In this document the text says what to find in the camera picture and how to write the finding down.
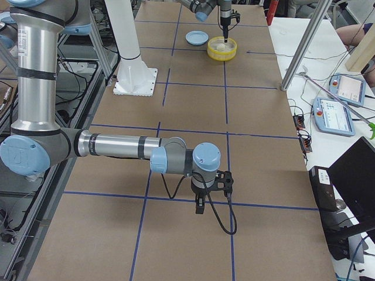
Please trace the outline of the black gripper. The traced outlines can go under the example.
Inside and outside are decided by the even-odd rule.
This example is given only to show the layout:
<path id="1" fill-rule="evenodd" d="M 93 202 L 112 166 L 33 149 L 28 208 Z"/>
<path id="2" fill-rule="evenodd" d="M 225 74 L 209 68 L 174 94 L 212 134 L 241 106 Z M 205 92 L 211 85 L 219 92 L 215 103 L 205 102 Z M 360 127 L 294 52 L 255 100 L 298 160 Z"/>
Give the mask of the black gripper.
<path id="1" fill-rule="evenodd" d="M 224 42 L 227 43 L 228 37 L 229 37 L 228 28 L 229 28 L 229 25 L 230 25 L 230 18 L 220 17 L 220 25 L 221 25 L 221 28 L 223 30 Z"/>
<path id="2" fill-rule="evenodd" d="M 195 194 L 195 203 L 196 203 L 196 214 L 204 214 L 204 205 L 206 201 L 206 196 L 209 194 L 209 191 L 206 189 L 201 189 L 198 187 L 192 187 L 192 191 Z"/>

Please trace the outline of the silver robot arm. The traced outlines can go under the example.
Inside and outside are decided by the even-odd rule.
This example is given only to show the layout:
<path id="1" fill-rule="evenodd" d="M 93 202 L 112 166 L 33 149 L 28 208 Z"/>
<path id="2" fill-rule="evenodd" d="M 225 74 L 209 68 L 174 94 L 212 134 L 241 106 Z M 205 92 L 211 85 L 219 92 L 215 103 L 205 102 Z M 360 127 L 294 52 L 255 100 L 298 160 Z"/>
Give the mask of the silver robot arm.
<path id="1" fill-rule="evenodd" d="M 178 0 L 178 3 L 188 8 L 195 14 L 197 20 L 204 22 L 211 14 L 215 7 L 218 7 L 220 23 L 219 26 L 223 31 L 224 42 L 227 43 L 229 38 L 229 25 L 232 19 L 231 1 L 225 0 Z"/>
<path id="2" fill-rule="evenodd" d="M 89 1 L 10 1 L 10 6 L 18 26 L 18 118 L 1 143 L 4 165 L 34 176 L 73 157 L 148 160 L 154 173 L 190 177 L 196 212 L 203 213 L 219 181 L 221 154 L 214 144 L 188 149 L 181 138 L 105 135 L 56 123 L 58 36 L 91 32 Z"/>

